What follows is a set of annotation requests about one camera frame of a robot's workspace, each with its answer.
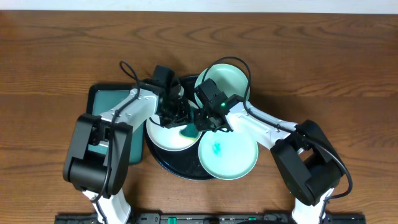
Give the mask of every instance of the green connector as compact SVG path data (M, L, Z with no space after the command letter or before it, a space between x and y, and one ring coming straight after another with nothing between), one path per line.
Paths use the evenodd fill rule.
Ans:
M167 224L177 224L177 218L170 217Z

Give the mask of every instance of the green object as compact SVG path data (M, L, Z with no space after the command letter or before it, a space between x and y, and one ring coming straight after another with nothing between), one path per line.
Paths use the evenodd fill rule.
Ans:
M170 217L167 224L177 224L177 218Z
M217 156L221 156L221 144L219 142L214 142L213 152Z
M196 139L198 137L199 132L193 123L189 123L187 124L187 127L185 127L179 132L179 134L186 138Z
M128 95L129 90L100 90L95 93L93 115L99 115L114 108L118 103L122 102ZM141 124L132 134L131 151L129 163L130 165L138 164L142 158L142 144L144 141L144 125ZM105 146L88 146L88 150L106 154L108 150Z

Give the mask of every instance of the plate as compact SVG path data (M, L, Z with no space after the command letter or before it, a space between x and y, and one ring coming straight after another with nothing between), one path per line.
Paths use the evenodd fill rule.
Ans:
M188 100L189 105L198 108L194 102ZM159 117L153 116L152 119L159 123ZM146 128L150 140L159 148L167 151L181 151L193 146L200 138L201 131L195 138L186 138L180 134L180 131L186 128L187 125L175 128L163 128L157 124L147 121Z
M259 149L248 133L208 131L199 143L198 155L203 168L213 177L234 180L253 169Z

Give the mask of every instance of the white wall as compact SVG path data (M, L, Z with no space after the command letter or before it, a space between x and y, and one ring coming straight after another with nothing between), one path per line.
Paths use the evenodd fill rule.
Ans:
M0 9L398 14L398 0L0 0Z

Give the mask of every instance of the stacked plates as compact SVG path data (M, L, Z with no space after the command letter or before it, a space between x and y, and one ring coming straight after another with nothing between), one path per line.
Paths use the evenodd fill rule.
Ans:
M186 97L191 100L190 105L193 107L197 107L193 101L202 107L193 89L201 83L204 73L199 77L181 79ZM207 78L215 81L227 97L233 94L243 96L248 83L240 69L227 64L214 65L207 73ZM146 123L148 147L159 164L170 172L193 180L214 177L233 180L246 175L256 165L258 146L248 133L238 130L229 133L208 131L205 134L198 133L196 138L186 138L180 134L185 127L167 129L150 121Z

